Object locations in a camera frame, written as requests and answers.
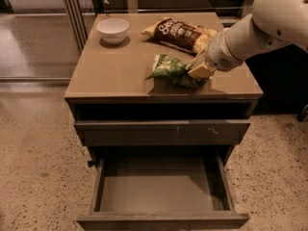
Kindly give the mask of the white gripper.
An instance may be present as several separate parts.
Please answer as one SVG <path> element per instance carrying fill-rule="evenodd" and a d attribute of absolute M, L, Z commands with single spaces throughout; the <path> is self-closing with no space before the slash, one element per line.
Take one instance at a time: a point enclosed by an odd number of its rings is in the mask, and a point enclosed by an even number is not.
<path fill-rule="evenodd" d="M 210 41 L 206 50 L 200 51 L 191 61 L 192 69 L 188 74 L 193 78 L 210 78 L 216 70 L 230 71 L 240 66 L 244 61 L 232 55 L 227 47 L 225 28 L 217 33 Z"/>

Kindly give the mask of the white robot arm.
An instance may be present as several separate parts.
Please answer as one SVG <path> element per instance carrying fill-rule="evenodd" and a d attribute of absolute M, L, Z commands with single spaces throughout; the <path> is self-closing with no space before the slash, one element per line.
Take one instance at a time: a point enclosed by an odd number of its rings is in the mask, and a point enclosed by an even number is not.
<path fill-rule="evenodd" d="M 251 13 L 218 32 L 191 62 L 188 74 L 209 78 L 290 44 L 308 51 L 308 0 L 254 0 Z"/>

